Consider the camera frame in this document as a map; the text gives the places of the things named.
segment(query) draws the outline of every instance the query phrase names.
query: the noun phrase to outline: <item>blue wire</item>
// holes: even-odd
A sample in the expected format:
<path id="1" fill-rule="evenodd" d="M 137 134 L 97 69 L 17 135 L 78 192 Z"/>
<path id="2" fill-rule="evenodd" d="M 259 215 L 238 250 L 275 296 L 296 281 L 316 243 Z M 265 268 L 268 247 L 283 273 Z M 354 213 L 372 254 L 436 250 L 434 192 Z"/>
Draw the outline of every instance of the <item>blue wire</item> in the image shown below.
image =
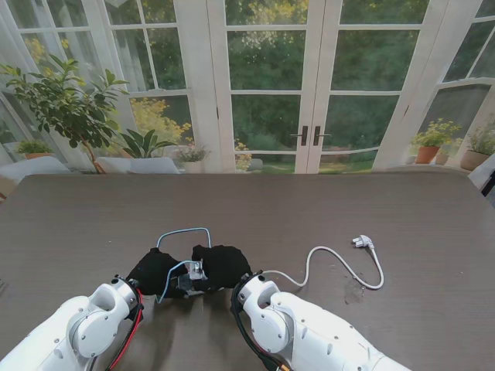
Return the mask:
<path id="1" fill-rule="evenodd" d="M 156 247 L 159 249 L 160 248 L 160 243 L 162 242 L 163 238 L 165 238 L 167 236 L 171 236 L 171 235 L 177 234 L 177 233 L 191 232 L 191 231 L 194 231 L 194 230 L 204 230 L 204 231 L 207 232 L 207 236 L 208 236 L 208 247 L 211 248 L 210 231 L 207 228 L 203 228 L 201 226 L 198 226 L 198 227 L 195 227 L 195 228 L 187 228 L 185 230 L 173 230 L 172 232 L 164 233 L 163 235 L 160 236 L 160 238 L 158 238 L 158 242 L 156 243 Z M 170 274 L 172 273 L 172 271 L 174 269 L 180 267 L 181 265 L 186 264 L 186 263 L 194 263 L 194 261 L 193 260 L 181 261 L 180 263 L 178 263 L 174 268 L 172 268 L 169 271 L 169 273 L 167 274 L 167 281 L 165 283 L 165 290 L 163 290 L 163 294 L 162 294 L 160 300 L 158 299 L 158 296 L 156 297 L 156 302 L 158 304 L 160 304 L 162 302 L 163 298 L 165 297 L 165 293 L 167 292 L 167 288 L 169 288 Z"/>

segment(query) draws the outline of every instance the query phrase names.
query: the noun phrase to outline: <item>potted plant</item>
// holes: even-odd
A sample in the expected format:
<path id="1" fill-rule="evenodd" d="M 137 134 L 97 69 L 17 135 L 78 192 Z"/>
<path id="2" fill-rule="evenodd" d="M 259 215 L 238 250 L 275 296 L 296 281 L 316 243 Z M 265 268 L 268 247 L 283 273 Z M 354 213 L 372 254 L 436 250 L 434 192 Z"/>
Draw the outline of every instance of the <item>potted plant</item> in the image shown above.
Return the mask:
<path id="1" fill-rule="evenodd" d="M 457 138 L 450 145 L 442 145 L 435 157 L 435 165 L 445 165 L 451 155 L 455 155 L 463 143 L 462 138 Z"/>
<path id="2" fill-rule="evenodd" d="M 175 145 L 169 141 L 158 141 L 155 130 L 150 130 L 146 135 L 140 135 L 137 131 L 127 130 L 129 135 L 121 134 L 128 147 L 123 150 L 132 158 L 151 158 L 153 152 L 167 145 Z"/>
<path id="3" fill-rule="evenodd" d="M 440 146 L 451 143 L 452 134 L 460 129 L 460 126 L 454 126 L 452 121 L 442 121 L 441 118 L 437 122 L 431 121 L 426 132 L 417 133 L 412 140 L 413 145 L 419 146 L 416 164 L 429 164 Z"/>
<path id="4" fill-rule="evenodd" d="M 115 111 L 113 100 L 118 93 L 128 94 L 117 85 L 127 81 L 116 80 L 112 72 L 105 70 L 99 83 L 92 82 L 92 88 L 83 90 L 86 83 L 77 76 L 77 61 L 62 62 L 54 55 L 50 57 L 57 70 L 46 68 L 44 75 L 28 76 L 20 68 L 0 65 L 2 74 L 13 77 L 6 86 L 13 86 L 15 96 L 27 102 L 39 122 L 38 130 L 55 130 L 69 140 L 72 148 L 83 145 L 94 164 L 93 148 L 108 147 L 109 138 L 118 129 L 109 116 Z"/>
<path id="5" fill-rule="evenodd" d="M 21 141 L 17 147 L 17 153 L 32 160 L 33 158 L 51 156 L 52 150 L 44 141 Z"/>
<path id="6" fill-rule="evenodd" d="M 206 149 L 195 148 L 193 145 L 181 148 L 177 154 L 177 158 L 183 164 L 188 174 L 201 173 L 201 162 L 207 156 L 208 151 Z"/>
<path id="7" fill-rule="evenodd" d="M 495 121 L 485 128 L 477 128 L 469 136 L 469 150 L 461 159 L 461 168 L 474 170 L 495 153 Z"/>

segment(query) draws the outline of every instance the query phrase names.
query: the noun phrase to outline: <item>white power cable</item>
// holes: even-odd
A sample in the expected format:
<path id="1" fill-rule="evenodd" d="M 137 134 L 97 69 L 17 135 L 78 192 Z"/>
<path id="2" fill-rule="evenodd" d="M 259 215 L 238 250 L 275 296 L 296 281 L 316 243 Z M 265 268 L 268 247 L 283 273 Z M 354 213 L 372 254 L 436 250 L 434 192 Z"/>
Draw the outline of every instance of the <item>white power cable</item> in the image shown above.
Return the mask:
<path id="1" fill-rule="evenodd" d="M 370 290 L 378 290 L 384 285 L 384 272 L 381 269 L 380 261 L 378 261 L 377 253 L 374 251 L 374 245 L 373 241 L 369 237 L 366 236 L 359 236 L 358 238 L 355 238 L 353 242 L 356 244 L 356 247 L 369 247 L 371 251 L 371 255 L 373 257 L 374 263 L 377 265 L 378 268 L 378 273 L 380 274 L 380 283 L 376 286 L 373 286 L 372 284 L 367 284 L 363 280 L 361 280 L 357 274 L 353 271 L 353 269 L 349 266 L 349 264 L 337 253 L 335 250 L 330 249 L 329 247 L 325 246 L 317 246 L 313 247 L 311 251 L 309 251 L 308 257 L 306 259 L 306 276 L 304 278 L 304 281 L 300 284 L 299 282 L 296 282 L 293 280 L 291 277 L 289 277 L 287 274 L 284 272 L 280 271 L 264 271 L 263 274 L 280 274 L 281 276 L 287 278 L 289 281 L 291 281 L 293 284 L 296 286 L 299 286 L 300 288 L 304 287 L 308 283 L 308 278 L 309 278 L 309 261 L 311 260 L 311 256 L 313 253 L 317 250 L 325 250 L 328 251 L 329 253 L 333 254 L 337 259 L 340 260 L 340 262 L 343 264 L 343 266 L 352 274 L 353 278 L 358 281 L 360 284 L 362 284 L 364 287 L 369 288 Z"/>

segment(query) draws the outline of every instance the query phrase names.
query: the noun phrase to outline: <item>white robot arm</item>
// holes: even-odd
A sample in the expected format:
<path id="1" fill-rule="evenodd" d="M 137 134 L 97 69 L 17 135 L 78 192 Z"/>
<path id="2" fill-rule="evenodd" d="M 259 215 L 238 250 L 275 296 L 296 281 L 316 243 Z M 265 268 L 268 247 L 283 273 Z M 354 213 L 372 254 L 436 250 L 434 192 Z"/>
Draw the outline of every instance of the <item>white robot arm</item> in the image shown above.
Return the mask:
<path id="1" fill-rule="evenodd" d="M 137 291 L 119 277 L 102 284 L 90 297 L 71 298 L 0 362 L 0 371 L 88 369 L 137 304 Z"/>
<path id="2" fill-rule="evenodd" d="M 268 369 L 408 371 L 374 348 L 350 323 L 293 294 L 280 292 L 261 274 L 234 290 L 232 305 L 243 335 L 238 312 L 242 308 L 250 317 L 258 356 Z"/>

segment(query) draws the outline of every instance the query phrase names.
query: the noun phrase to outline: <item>door handle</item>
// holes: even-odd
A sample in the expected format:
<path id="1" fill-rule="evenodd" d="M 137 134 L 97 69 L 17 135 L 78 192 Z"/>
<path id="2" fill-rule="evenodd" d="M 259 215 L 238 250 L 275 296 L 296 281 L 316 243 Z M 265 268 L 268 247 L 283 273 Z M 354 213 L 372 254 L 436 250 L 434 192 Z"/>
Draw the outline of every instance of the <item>door handle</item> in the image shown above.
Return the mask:
<path id="1" fill-rule="evenodd" d="M 312 145 L 318 145 L 319 137 L 331 137 L 332 136 L 331 134 L 320 134 L 319 132 L 321 131 L 321 129 L 322 129 L 321 126 L 317 126 L 315 128 L 315 137 L 312 140 Z"/>
<path id="2" fill-rule="evenodd" d="M 301 137 L 301 146 L 305 146 L 306 140 L 308 139 L 308 127 L 303 126 L 301 134 L 290 134 L 290 136 L 291 137 Z"/>

